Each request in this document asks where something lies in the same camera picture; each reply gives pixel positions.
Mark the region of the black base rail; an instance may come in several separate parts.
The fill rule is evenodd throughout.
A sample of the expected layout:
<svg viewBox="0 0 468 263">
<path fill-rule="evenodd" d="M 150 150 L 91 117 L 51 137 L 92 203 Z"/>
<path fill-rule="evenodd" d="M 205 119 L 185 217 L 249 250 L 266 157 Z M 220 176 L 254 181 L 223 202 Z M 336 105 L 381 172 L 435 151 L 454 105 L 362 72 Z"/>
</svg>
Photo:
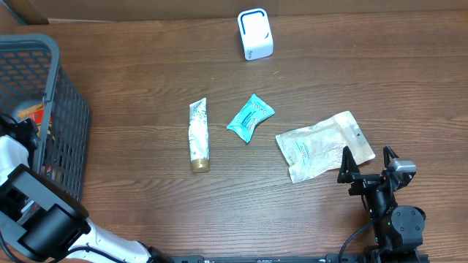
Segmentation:
<svg viewBox="0 0 468 263">
<path fill-rule="evenodd" d="M 363 254 L 344 254 L 339 261 L 338 254 L 325 256 L 286 256 L 286 257 L 211 257 L 171 256 L 173 263 L 365 263 L 371 262 Z"/>
</svg>

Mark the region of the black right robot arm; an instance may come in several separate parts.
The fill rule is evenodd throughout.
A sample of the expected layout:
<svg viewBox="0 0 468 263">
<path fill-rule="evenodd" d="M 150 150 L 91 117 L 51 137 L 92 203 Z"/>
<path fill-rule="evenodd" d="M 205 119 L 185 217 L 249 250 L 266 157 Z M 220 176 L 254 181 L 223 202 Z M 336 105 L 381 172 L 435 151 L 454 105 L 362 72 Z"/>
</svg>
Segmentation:
<svg viewBox="0 0 468 263">
<path fill-rule="evenodd" d="M 390 146 L 383 148 L 384 168 L 379 174 L 363 175 L 349 147 L 344 147 L 338 183 L 349 183 L 350 196 L 360 196 L 370 222 L 351 235 L 338 254 L 341 261 L 347 245 L 368 228 L 374 230 L 377 244 L 365 249 L 361 262 L 426 262 L 419 256 L 423 244 L 426 214 L 419 207 L 398 205 L 395 192 L 409 185 L 417 167 L 400 158 Z"/>
</svg>

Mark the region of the clear beige zip pouch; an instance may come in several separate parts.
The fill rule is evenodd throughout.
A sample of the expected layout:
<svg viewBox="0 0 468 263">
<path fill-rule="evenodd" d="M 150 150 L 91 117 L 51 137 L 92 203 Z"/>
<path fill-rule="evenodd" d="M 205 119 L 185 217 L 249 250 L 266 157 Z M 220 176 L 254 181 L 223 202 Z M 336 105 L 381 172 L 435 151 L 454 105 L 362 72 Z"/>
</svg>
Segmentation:
<svg viewBox="0 0 468 263">
<path fill-rule="evenodd" d="M 340 168 L 345 147 L 350 148 L 357 164 L 375 157 L 358 122 L 349 111 L 335 114 L 313 126 L 279 134 L 276 142 L 289 165 L 293 183 Z"/>
</svg>

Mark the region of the dark grey plastic basket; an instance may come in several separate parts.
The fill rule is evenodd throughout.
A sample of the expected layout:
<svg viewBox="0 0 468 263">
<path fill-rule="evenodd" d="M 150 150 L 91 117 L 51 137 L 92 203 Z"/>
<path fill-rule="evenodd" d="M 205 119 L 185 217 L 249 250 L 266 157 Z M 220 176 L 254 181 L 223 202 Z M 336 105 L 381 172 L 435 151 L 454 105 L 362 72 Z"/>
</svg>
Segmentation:
<svg viewBox="0 0 468 263">
<path fill-rule="evenodd" d="M 86 99 L 61 65 L 45 34 L 1 35 L 1 112 L 43 104 L 32 169 L 81 200 L 91 125 Z"/>
</svg>

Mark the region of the teal wipes packet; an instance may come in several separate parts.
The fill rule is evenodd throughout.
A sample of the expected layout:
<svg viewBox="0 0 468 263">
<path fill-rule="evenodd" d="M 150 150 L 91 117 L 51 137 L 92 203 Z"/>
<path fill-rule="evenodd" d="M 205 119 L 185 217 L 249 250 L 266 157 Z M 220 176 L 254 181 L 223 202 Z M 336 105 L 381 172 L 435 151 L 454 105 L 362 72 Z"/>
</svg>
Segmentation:
<svg viewBox="0 0 468 263">
<path fill-rule="evenodd" d="M 275 111 L 271 106 L 256 94 L 252 94 L 248 102 L 227 125 L 227 129 L 234 131 L 245 143 L 249 143 L 255 127 L 274 114 Z"/>
</svg>

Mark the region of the white Pantene tube gold cap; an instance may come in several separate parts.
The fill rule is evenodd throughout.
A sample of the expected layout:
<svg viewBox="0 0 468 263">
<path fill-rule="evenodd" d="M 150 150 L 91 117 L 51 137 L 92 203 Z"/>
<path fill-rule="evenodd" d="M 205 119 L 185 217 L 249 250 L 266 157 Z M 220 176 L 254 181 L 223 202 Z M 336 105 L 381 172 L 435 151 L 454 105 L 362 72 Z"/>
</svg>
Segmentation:
<svg viewBox="0 0 468 263">
<path fill-rule="evenodd" d="M 192 171 L 204 173 L 210 170 L 207 99 L 189 106 L 189 153 Z"/>
</svg>

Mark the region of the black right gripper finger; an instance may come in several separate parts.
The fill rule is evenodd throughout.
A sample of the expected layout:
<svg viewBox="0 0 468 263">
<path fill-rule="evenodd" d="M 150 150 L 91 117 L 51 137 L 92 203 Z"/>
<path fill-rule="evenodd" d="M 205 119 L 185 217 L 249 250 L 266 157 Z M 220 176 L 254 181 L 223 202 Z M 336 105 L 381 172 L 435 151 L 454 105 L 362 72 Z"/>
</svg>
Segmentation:
<svg viewBox="0 0 468 263">
<path fill-rule="evenodd" d="M 391 169 L 394 167 L 394 159 L 398 159 L 399 156 L 393 151 L 393 149 L 386 145 L 383 148 L 383 157 L 384 157 L 384 168 Z"/>
<path fill-rule="evenodd" d="M 344 147 L 337 183 L 352 183 L 360 176 L 361 172 L 354 160 L 352 151 L 348 146 Z"/>
</svg>

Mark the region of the brown cardboard backdrop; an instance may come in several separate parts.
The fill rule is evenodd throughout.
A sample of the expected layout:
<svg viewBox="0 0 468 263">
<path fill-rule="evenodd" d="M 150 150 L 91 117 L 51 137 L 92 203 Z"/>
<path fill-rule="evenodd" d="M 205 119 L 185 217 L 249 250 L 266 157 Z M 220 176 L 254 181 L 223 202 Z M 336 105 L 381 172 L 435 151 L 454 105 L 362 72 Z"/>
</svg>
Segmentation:
<svg viewBox="0 0 468 263">
<path fill-rule="evenodd" d="M 231 18 L 263 8 L 270 16 L 466 9 L 467 0 L 5 0 L 25 22 Z"/>
</svg>

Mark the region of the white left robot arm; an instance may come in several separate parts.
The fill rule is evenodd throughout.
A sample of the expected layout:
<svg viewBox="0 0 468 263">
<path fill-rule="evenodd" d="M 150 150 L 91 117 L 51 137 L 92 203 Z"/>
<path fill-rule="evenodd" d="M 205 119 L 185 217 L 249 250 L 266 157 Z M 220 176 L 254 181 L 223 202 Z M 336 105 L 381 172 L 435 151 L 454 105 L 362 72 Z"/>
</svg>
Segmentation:
<svg viewBox="0 0 468 263">
<path fill-rule="evenodd" d="M 158 249 L 97 226 L 76 199 L 30 168 L 37 128 L 1 114 L 1 248 L 35 262 L 169 262 Z"/>
</svg>

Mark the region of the red snack package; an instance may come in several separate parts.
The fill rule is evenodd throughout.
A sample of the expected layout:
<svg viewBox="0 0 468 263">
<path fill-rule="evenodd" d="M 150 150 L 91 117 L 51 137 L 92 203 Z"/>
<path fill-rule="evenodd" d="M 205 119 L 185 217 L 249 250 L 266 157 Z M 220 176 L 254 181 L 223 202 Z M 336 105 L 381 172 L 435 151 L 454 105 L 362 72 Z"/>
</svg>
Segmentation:
<svg viewBox="0 0 468 263">
<path fill-rule="evenodd" d="M 30 118 L 37 125 L 37 136 L 40 136 L 42 120 L 44 115 L 44 104 L 36 104 L 26 109 L 17 111 L 16 115 L 19 119 L 24 120 Z"/>
</svg>

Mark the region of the white barcode scanner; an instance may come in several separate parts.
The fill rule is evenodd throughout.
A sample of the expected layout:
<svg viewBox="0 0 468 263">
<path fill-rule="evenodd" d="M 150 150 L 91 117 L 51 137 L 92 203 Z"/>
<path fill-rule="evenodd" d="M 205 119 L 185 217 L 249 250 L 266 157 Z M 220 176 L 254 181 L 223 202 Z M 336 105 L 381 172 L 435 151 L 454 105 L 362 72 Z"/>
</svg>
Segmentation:
<svg viewBox="0 0 468 263">
<path fill-rule="evenodd" d="M 238 17 L 238 27 L 247 61 L 273 54 L 273 36 L 267 12 L 262 8 L 248 9 Z"/>
</svg>

